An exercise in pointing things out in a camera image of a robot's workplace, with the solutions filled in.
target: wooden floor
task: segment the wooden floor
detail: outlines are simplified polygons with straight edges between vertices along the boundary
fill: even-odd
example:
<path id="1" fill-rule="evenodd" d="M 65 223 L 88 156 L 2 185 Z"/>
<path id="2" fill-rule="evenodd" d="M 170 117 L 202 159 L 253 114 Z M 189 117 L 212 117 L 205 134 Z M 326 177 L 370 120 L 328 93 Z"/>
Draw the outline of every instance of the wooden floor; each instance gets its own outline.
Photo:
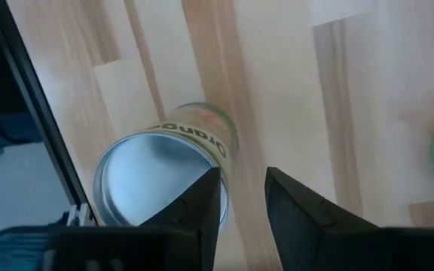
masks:
<path id="1" fill-rule="evenodd" d="M 232 117 L 216 269 L 281 269 L 267 166 L 380 226 L 434 227 L 434 1 L 8 4 L 90 202 L 118 139 L 188 102 Z"/>

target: can label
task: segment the can label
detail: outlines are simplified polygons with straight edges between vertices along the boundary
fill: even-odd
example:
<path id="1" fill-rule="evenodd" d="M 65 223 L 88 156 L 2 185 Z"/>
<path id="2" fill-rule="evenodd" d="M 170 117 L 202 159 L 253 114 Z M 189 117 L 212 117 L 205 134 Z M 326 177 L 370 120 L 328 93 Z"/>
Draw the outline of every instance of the can label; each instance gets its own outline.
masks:
<path id="1" fill-rule="evenodd" d="M 165 122 L 149 127 L 144 132 L 161 132 L 178 136 L 207 152 L 221 167 L 225 178 L 231 174 L 232 161 L 228 147 L 216 135 L 204 129 L 183 123 Z"/>

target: can lid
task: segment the can lid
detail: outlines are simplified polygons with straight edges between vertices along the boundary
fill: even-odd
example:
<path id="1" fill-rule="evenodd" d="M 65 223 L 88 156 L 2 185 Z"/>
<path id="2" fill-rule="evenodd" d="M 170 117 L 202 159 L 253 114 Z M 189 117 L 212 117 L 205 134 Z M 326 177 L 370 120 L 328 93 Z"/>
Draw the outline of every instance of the can lid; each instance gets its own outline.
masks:
<path id="1" fill-rule="evenodd" d="M 206 155 L 178 137 L 140 133 L 120 140 L 95 172 L 94 193 L 107 225 L 138 226 L 182 195 L 212 167 Z M 221 184 L 221 223 L 227 191 Z"/>

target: metal can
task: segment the metal can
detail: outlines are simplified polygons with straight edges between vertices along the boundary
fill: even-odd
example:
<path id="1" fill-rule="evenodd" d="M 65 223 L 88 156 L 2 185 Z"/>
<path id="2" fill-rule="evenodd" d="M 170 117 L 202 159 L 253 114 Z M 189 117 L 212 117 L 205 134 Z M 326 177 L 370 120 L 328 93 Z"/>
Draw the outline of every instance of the metal can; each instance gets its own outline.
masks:
<path id="1" fill-rule="evenodd" d="M 222 227 L 237 149 L 237 131 L 222 110 L 206 103 L 177 108 L 165 122 L 121 139 L 100 158 L 93 192 L 102 222 L 139 226 L 218 166 Z"/>

